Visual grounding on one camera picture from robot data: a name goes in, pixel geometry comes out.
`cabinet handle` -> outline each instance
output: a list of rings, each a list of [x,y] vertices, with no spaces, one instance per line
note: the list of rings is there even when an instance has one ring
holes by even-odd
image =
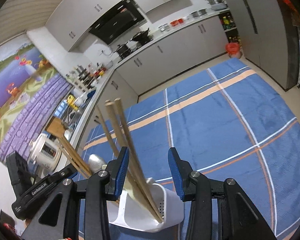
[[[202,27],[203,31],[206,32],[206,29],[203,27],[203,24],[201,25],[201,27]]]
[[[161,49],[159,46],[157,46],[157,47],[158,47],[159,51],[160,51],[161,53],[163,53],[162,49]]]
[[[142,66],[142,63],[141,63],[141,61],[138,58],[137,58],[137,61],[139,62],[140,66]]]
[[[114,86],[115,90],[118,90],[118,87],[119,87],[119,86],[117,85],[116,82],[112,81],[112,82],[111,82],[111,85]]]

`countertop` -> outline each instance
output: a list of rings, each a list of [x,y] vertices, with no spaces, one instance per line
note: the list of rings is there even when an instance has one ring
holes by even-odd
[[[112,66],[110,69],[108,69],[105,74],[100,78],[97,87],[96,87],[96,93],[93,95],[92,99],[90,100],[89,104],[87,105],[85,111],[83,112],[73,134],[72,137],[70,139],[70,143],[71,145],[76,148],[77,145],[79,144],[79,140],[80,140],[80,135],[83,133],[84,127],[88,121],[89,116],[91,115],[94,106],[96,105],[96,103],[98,102],[98,99],[103,91],[103,89],[106,87],[108,81],[110,80],[112,74],[114,73],[114,71],[119,68],[121,65],[123,65],[125,62],[127,62],[129,59],[131,59],[132,57],[134,57],[135,55],[139,54],[140,52],[142,52],[144,49],[150,47],[151,45],[159,42],[160,40],[172,35],[173,33],[184,29],[190,25],[193,25],[197,22],[203,21],[205,19],[214,17],[219,15],[222,12],[225,11],[229,11],[229,9],[223,9],[223,10],[219,10],[219,11],[213,11],[211,9],[207,9],[207,14],[197,17],[197,18],[193,18],[192,20],[189,20],[183,24],[178,24],[175,27],[172,27],[169,31],[164,31],[161,33],[161,35],[159,36],[154,36],[154,39],[152,41],[150,41],[149,43],[147,43],[146,45],[142,46],[141,48],[137,49],[135,52],[133,52],[132,54],[130,54],[128,57],[126,57],[125,59],[123,59],[122,61],[120,61],[117,64],[114,64],[114,66]],[[62,168],[64,168],[67,165],[67,158],[66,156],[62,155],[60,158],[60,161],[58,163],[58,166],[56,167],[55,171],[60,171]]]

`red container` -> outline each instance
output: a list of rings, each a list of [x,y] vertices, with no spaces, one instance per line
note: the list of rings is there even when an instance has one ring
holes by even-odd
[[[178,20],[175,20],[175,21],[170,22],[170,24],[171,24],[171,26],[173,27],[173,26],[178,25],[178,24],[179,24],[179,21],[178,21]]]

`white rice cooker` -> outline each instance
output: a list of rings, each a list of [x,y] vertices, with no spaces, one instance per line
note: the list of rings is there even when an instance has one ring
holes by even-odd
[[[48,138],[47,134],[41,133],[32,143],[30,154],[33,164],[37,163],[39,166],[53,171],[59,162],[62,150]]]

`floor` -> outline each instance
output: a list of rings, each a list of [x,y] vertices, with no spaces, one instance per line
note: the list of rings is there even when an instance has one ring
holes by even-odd
[[[147,92],[146,94],[140,96],[139,101],[142,101],[142,100],[156,94],[157,92],[162,91],[165,88],[167,88],[173,84],[176,84],[181,80],[186,79],[187,77],[197,74],[202,70],[205,70],[209,67],[212,67],[212,66],[214,66],[218,63],[221,63],[225,60],[228,60],[228,59],[229,59],[228,55],[225,54],[225,55],[215,58],[207,63],[199,65],[198,67],[196,67],[192,70],[189,70],[188,72],[186,72],[178,77],[175,77],[175,78],[167,81],[166,83],[154,88],[153,90]],[[256,73],[258,73],[259,76],[261,76],[270,86],[273,87],[274,90],[276,90],[281,95],[281,97],[284,99],[284,101],[289,106],[291,111],[295,114],[295,116],[297,117],[297,119],[300,123],[300,89],[295,86],[295,87],[291,88],[290,90],[288,90],[287,92],[285,92],[271,77],[269,77],[266,73],[264,73],[260,68],[255,66],[253,63],[249,62],[244,57],[241,58],[241,61],[243,63],[245,63],[248,67],[253,69]]]

